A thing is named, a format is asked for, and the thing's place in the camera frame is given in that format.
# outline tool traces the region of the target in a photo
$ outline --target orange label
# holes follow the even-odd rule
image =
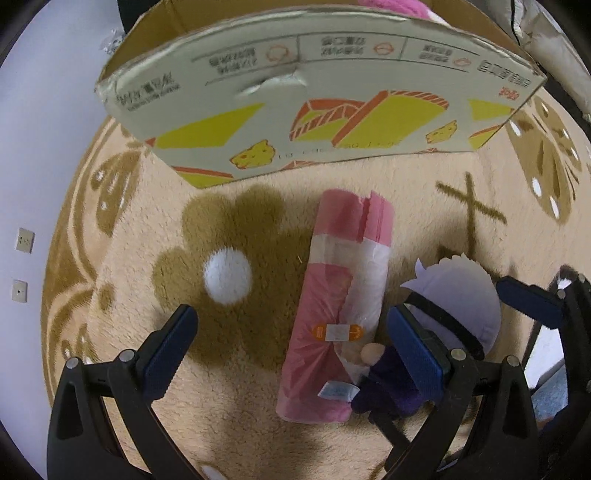
[[[322,342],[354,342],[363,336],[363,328],[359,325],[317,325],[312,335]]]

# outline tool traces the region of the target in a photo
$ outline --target cardboard box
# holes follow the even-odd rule
[[[96,91],[156,155],[208,187],[318,162],[475,150],[545,81],[464,0],[426,1],[449,28],[311,2],[162,0]]]

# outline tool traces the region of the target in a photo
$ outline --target gray cloth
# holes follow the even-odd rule
[[[551,419],[568,403],[566,367],[563,365],[531,397],[536,421]]]

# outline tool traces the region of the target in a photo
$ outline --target white wall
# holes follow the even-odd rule
[[[41,289],[66,189],[105,118],[93,85],[120,26],[116,0],[51,0],[0,67],[0,420],[46,476],[50,409],[41,364]],[[14,249],[18,228],[33,253]],[[11,301],[12,279],[28,303]]]

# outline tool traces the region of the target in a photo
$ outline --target doll head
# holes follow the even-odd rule
[[[501,328],[501,302],[491,277],[465,255],[443,258],[424,268],[415,265],[417,278],[402,284],[452,315],[467,328],[488,353]],[[434,332],[449,349],[466,347],[449,330],[414,306],[408,309],[423,328]]]

